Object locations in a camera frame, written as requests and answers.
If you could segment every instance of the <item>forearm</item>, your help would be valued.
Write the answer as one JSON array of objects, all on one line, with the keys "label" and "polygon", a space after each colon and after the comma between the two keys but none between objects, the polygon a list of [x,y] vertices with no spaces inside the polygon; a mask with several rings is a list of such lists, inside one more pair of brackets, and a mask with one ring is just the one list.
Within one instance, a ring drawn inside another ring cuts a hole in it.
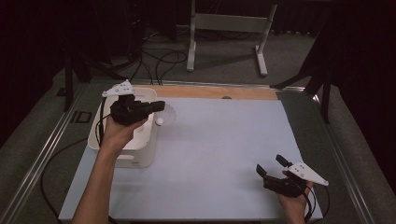
[{"label": "forearm", "polygon": [[114,165],[99,152],[72,223],[107,223]]}]

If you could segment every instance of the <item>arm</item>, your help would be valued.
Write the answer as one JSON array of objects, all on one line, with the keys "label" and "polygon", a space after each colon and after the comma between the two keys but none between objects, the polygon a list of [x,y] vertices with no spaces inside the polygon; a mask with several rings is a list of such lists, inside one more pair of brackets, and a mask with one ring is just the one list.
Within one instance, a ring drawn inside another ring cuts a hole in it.
[{"label": "arm", "polygon": [[146,121],[144,119],[130,126],[123,126],[116,123],[111,116],[107,118],[105,136],[72,223],[107,223],[117,157],[134,138],[134,130]]},{"label": "arm", "polygon": [[[314,183],[307,181],[306,185],[308,186],[308,188],[305,189],[305,194],[308,195],[310,189],[314,187]],[[297,198],[290,198],[281,194],[277,194],[277,198],[279,199],[279,202],[285,211],[288,224],[305,224],[304,213],[306,207],[306,199],[304,195],[300,195]]]}]

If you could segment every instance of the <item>white table surface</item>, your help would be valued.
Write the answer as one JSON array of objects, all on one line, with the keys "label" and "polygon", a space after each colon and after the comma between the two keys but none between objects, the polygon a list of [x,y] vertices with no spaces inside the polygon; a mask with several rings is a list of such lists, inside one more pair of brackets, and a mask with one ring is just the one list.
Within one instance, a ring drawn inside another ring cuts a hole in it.
[{"label": "white table surface", "polygon": [[[301,161],[280,101],[159,98],[177,120],[159,127],[148,168],[117,168],[110,215],[128,220],[265,220],[283,218],[276,194],[262,187],[260,164],[281,177],[280,154]],[[71,219],[96,154],[86,148],[59,219]],[[317,209],[312,218],[321,218]]]}]

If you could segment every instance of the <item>human hand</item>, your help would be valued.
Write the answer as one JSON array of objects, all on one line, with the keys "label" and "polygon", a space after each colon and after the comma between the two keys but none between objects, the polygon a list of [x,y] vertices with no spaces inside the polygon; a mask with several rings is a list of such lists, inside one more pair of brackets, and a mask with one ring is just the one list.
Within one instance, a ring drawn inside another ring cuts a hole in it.
[{"label": "human hand", "polygon": [[[311,181],[306,181],[308,188],[305,188],[304,192],[308,196],[310,189],[314,187],[314,183]],[[306,198],[304,195],[300,195],[297,198],[286,197],[282,194],[277,194],[280,204],[285,211],[286,219],[289,224],[300,224],[305,223],[304,213],[306,207]]]},{"label": "human hand", "polygon": [[146,121],[147,119],[142,119],[137,123],[125,126],[114,121],[111,116],[108,116],[99,153],[101,155],[106,154],[115,160],[121,154],[125,145],[134,138],[134,130],[142,126]]}]

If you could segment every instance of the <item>wooden strip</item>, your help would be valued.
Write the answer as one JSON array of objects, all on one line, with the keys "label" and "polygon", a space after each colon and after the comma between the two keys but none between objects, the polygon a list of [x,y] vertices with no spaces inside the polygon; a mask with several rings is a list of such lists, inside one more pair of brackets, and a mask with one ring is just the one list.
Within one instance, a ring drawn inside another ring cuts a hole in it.
[{"label": "wooden strip", "polygon": [[277,100],[276,93],[264,87],[204,87],[204,86],[154,86],[134,85],[134,87],[151,88],[157,92],[159,97],[190,97],[221,99],[231,97],[232,99],[245,100]]}]

